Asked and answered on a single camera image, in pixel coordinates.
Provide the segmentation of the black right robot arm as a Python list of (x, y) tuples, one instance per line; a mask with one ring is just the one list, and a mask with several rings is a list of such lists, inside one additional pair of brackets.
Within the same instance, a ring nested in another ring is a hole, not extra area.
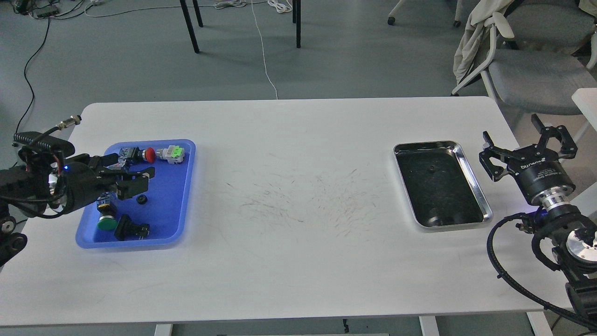
[[(490, 262), (514, 290), (573, 323), (596, 332), (596, 224), (573, 205), (569, 196), (576, 186), (565, 172), (561, 160), (576, 156), (576, 143), (567, 128), (548, 126), (533, 114), (531, 121), (539, 132), (539, 140), (527, 147), (507, 150), (494, 144), (488, 132), (483, 132), (485, 144), (479, 161), (495, 182), (511, 176), (528, 205), (536, 210), (504, 217), (491, 228), (486, 241)], [(501, 265), (494, 250), (494, 237), (499, 228), (510, 221), (531, 234), (533, 255), (546, 268), (562, 272), (567, 283), (565, 290), (571, 310), (561, 308), (531, 293), (516, 281)]]

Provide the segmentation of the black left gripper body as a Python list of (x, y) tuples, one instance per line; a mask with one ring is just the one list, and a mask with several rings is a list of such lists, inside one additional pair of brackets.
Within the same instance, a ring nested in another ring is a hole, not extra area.
[(88, 165), (83, 162), (67, 162), (62, 166), (60, 176), (54, 183), (55, 213), (71, 213), (95, 202), (104, 192), (100, 170), (104, 166)]

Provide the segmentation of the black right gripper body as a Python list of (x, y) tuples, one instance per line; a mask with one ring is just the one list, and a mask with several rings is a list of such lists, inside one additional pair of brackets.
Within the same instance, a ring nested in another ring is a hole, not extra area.
[(540, 194), (558, 189), (569, 196), (576, 185), (559, 162), (559, 154), (554, 150), (537, 149), (536, 146), (521, 147), (514, 151), (518, 156), (509, 159), (509, 173), (514, 177), (525, 201), (539, 206)]

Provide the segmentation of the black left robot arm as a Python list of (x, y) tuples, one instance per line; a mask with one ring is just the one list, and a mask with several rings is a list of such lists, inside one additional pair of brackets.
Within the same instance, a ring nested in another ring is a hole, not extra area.
[(155, 168), (141, 171), (113, 168), (118, 155), (75, 155), (72, 143), (53, 137), (53, 132), (81, 123), (79, 115), (40, 132), (15, 133), (21, 145), (22, 165), (1, 171), (1, 264), (23, 251), (28, 239), (16, 232), (17, 222), (9, 206), (26, 217), (53, 219), (94, 203), (100, 196), (114, 194), (118, 199), (133, 198), (148, 190)]

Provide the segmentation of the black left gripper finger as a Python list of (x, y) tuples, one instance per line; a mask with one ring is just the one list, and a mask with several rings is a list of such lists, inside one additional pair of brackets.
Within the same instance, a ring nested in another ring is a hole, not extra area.
[(119, 200), (133, 198), (149, 189), (149, 181), (154, 178), (155, 169), (145, 168), (141, 171), (102, 168), (98, 172), (98, 180), (104, 191), (113, 193)]
[(118, 163), (118, 157), (117, 154), (91, 156), (87, 163), (87, 171), (91, 174), (119, 174), (119, 169), (110, 168)]

